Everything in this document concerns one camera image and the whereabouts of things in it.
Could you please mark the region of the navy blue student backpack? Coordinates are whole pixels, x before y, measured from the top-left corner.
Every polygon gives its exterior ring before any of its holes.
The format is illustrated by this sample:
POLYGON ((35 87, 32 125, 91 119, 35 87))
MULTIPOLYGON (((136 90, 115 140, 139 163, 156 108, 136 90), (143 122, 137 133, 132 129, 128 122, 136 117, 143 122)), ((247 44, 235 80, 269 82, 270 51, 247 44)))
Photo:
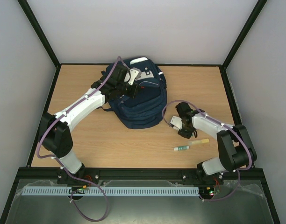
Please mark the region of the navy blue student backpack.
POLYGON ((150 128, 162 119, 162 110, 167 104, 166 79, 159 67, 146 57, 130 58, 110 64, 102 71, 100 80, 91 85, 98 89, 109 103, 118 119, 130 129, 150 128), (121 96, 117 86, 127 83, 129 70, 139 69, 142 73, 133 83, 139 85, 135 98, 121 96))

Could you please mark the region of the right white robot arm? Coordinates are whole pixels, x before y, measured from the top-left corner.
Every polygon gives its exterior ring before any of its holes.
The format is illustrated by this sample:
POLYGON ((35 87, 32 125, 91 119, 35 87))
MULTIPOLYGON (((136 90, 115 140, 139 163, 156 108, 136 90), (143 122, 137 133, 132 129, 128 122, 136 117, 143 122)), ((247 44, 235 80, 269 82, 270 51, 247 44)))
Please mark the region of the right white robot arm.
POLYGON ((217 140, 218 156, 197 165, 199 182, 207 183, 224 171, 236 171, 243 166, 250 168, 257 160, 257 153, 243 125, 227 125, 208 116, 201 109, 193 110, 187 102, 176 105, 178 116, 171 119, 171 125, 178 135, 189 139, 197 137, 200 130, 217 140))

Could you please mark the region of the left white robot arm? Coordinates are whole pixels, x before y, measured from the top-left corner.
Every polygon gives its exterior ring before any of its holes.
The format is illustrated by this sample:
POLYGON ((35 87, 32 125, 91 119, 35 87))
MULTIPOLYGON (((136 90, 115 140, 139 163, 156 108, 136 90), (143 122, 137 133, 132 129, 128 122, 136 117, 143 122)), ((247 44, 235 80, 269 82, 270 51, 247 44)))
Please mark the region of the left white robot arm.
POLYGON ((39 139, 36 149, 41 158, 40 148, 51 152, 49 157, 56 160, 68 176, 74 180, 84 181, 84 164, 73 152, 72 131, 94 110, 102 107, 109 100, 118 96, 134 98, 138 92, 135 83, 141 75, 137 68, 127 65, 114 64, 107 75, 95 81, 88 91, 67 108, 55 113, 45 113, 40 121, 39 139))

